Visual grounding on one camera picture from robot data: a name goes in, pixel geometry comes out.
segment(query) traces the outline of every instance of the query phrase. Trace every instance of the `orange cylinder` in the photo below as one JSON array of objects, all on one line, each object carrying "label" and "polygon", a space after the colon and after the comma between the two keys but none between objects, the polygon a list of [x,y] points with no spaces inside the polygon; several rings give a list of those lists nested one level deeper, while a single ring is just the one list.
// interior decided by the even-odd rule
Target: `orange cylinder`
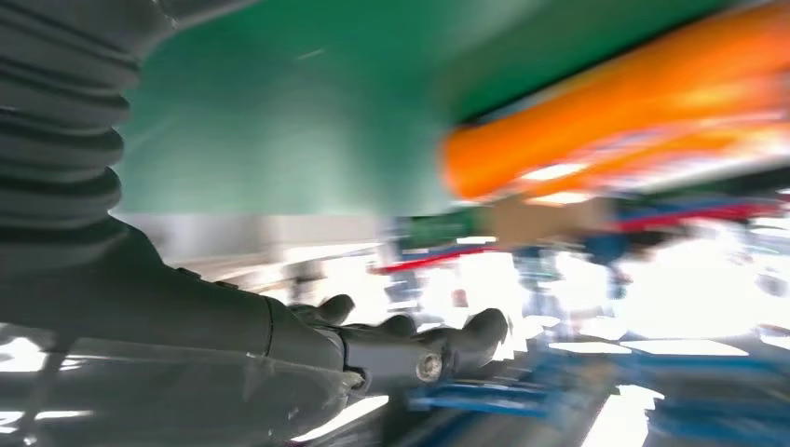
[{"label": "orange cylinder", "polygon": [[613,177],[649,169],[666,160],[696,156],[722,156],[733,144],[749,138],[766,125],[748,125],[726,129],[704,129],[677,138],[635,148],[622,155],[599,160],[569,175],[525,185],[530,196],[548,196],[564,191],[591,190]]},{"label": "orange cylinder", "polygon": [[561,83],[551,99],[444,144],[445,177],[466,199],[618,133],[785,107],[790,2],[733,11]]}]

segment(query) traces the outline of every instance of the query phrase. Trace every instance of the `fluorescent light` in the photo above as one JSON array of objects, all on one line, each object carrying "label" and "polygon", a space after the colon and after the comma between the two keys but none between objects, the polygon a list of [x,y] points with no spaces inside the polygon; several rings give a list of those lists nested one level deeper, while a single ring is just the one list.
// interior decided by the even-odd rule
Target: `fluorescent light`
[{"label": "fluorescent light", "polygon": [[760,340],[766,345],[790,350],[790,337],[784,337],[781,335],[760,335]]},{"label": "fluorescent light", "polygon": [[549,343],[549,347],[577,354],[631,354],[627,347],[603,342]]},{"label": "fluorescent light", "polygon": [[622,342],[622,346],[656,355],[669,356],[734,356],[745,357],[749,353],[735,346],[713,340],[643,340]]},{"label": "fluorescent light", "polygon": [[524,317],[524,323],[536,324],[544,328],[553,328],[560,324],[560,319],[557,317],[549,317],[547,315],[528,315]]},{"label": "fluorescent light", "polygon": [[566,163],[533,170],[532,172],[527,172],[521,178],[522,180],[545,182],[547,180],[558,179],[560,177],[565,177],[566,175],[575,174],[585,168],[587,168],[587,165],[584,164]]},{"label": "fluorescent light", "polygon": [[492,242],[497,242],[497,238],[493,236],[468,236],[456,239],[457,244],[490,244]]},{"label": "fluorescent light", "polygon": [[596,317],[582,323],[579,333],[590,337],[617,341],[622,338],[627,331],[628,330],[614,318]]},{"label": "fluorescent light", "polygon": [[641,447],[648,431],[644,409],[623,396],[610,396],[581,447]]},{"label": "fluorescent light", "polygon": [[565,192],[549,194],[548,196],[533,197],[527,201],[545,205],[570,205],[573,203],[585,202],[591,198],[593,197],[586,193]]},{"label": "fluorescent light", "polygon": [[320,438],[321,436],[329,434],[338,428],[365,416],[368,413],[378,410],[384,405],[387,405],[387,402],[389,402],[389,396],[376,396],[373,398],[360,400],[359,402],[347,406],[345,410],[340,412],[340,414],[331,421],[327,422],[321,427],[307,432],[302,436],[293,438],[292,441],[305,442],[307,440]]}]

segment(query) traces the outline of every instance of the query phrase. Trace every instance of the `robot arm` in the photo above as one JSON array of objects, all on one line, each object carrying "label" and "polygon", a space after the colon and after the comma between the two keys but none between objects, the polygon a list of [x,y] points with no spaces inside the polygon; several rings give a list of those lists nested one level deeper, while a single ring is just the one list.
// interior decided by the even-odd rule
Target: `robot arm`
[{"label": "robot arm", "polygon": [[391,322],[341,327],[328,308],[294,313],[164,265],[145,235],[108,216],[120,191],[113,127],[141,61],[183,27],[249,3],[0,2],[4,444],[288,440],[349,396],[474,369],[504,336],[497,311],[419,335]]}]

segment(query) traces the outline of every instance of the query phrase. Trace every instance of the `ceiling light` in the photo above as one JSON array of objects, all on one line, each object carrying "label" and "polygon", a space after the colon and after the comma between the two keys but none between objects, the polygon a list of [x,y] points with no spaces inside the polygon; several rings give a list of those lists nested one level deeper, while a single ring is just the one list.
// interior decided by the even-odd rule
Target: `ceiling light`
[{"label": "ceiling light", "polygon": [[497,238],[493,236],[468,236],[456,239],[457,244],[490,244],[492,242],[497,242]]},{"label": "ceiling light", "polygon": [[571,205],[574,203],[581,203],[593,198],[585,193],[557,193],[548,196],[534,197],[527,200],[528,203],[537,203],[542,205]]},{"label": "ceiling light", "polygon": [[521,178],[522,180],[531,182],[546,182],[547,180],[559,179],[560,177],[575,174],[585,168],[587,168],[587,165],[581,163],[565,163],[527,172]]}]

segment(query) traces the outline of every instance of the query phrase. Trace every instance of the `green overhead surface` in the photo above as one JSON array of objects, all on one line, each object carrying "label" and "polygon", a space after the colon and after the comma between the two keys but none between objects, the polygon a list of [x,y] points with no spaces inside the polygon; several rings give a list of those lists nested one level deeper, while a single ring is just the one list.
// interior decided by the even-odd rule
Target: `green overhead surface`
[{"label": "green overhead surface", "polygon": [[731,3],[266,0],[144,66],[122,208],[444,210],[453,125]]}]

